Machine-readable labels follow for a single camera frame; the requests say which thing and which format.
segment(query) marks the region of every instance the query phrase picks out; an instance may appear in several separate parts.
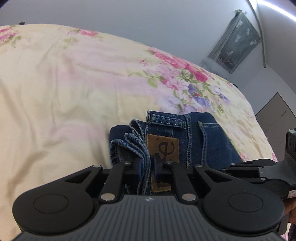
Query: ceiling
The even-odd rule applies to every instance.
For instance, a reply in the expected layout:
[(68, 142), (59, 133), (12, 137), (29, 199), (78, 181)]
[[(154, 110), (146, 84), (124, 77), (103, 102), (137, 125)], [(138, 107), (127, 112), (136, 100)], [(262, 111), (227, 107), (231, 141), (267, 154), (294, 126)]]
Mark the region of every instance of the ceiling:
[(258, 7), (267, 64), (296, 93), (296, 6), (289, 0), (258, 0)]

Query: gray cabinet door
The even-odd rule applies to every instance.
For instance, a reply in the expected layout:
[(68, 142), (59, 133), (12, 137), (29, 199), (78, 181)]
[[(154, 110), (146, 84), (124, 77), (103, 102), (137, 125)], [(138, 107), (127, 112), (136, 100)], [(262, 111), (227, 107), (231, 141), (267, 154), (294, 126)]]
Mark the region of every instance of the gray cabinet door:
[(284, 159), (286, 133), (296, 128), (296, 117), (282, 97), (275, 96), (257, 113), (256, 119), (264, 131), (276, 158)]

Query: bed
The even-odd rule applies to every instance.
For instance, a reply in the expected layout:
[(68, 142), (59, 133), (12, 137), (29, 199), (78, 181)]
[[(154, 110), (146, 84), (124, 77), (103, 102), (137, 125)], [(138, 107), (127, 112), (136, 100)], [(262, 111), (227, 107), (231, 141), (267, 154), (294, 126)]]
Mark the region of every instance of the bed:
[(110, 129), (146, 111), (209, 112), (242, 160), (276, 157), (243, 94), (181, 58), (59, 25), (0, 27), (0, 239), (20, 230), (23, 192), (93, 164), (110, 168)]

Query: denim fabric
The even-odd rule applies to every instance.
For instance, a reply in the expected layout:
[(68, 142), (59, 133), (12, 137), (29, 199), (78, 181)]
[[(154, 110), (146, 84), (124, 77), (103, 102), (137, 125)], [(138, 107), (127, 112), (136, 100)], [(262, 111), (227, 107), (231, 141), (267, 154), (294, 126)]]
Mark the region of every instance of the denim fabric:
[(223, 129), (210, 113), (192, 112), (184, 115), (174, 115), (148, 111), (146, 122), (132, 120), (130, 131), (124, 134), (120, 130), (128, 128), (114, 127), (110, 131), (113, 139), (110, 144), (112, 164), (126, 161), (129, 150), (142, 160), (142, 180), (139, 184), (139, 194), (149, 192), (150, 157), (146, 147), (147, 134), (173, 137), (179, 139), (179, 160), (187, 168), (196, 164), (209, 166), (213, 169), (229, 167), (231, 163), (241, 162), (241, 158), (231, 144)]

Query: white sticker label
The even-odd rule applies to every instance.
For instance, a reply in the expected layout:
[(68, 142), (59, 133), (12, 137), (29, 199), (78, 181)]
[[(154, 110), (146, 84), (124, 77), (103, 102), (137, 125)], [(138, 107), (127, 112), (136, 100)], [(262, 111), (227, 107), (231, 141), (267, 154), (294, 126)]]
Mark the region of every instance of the white sticker label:
[(296, 190), (290, 191), (287, 198), (292, 198), (292, 197), (296, 197)]

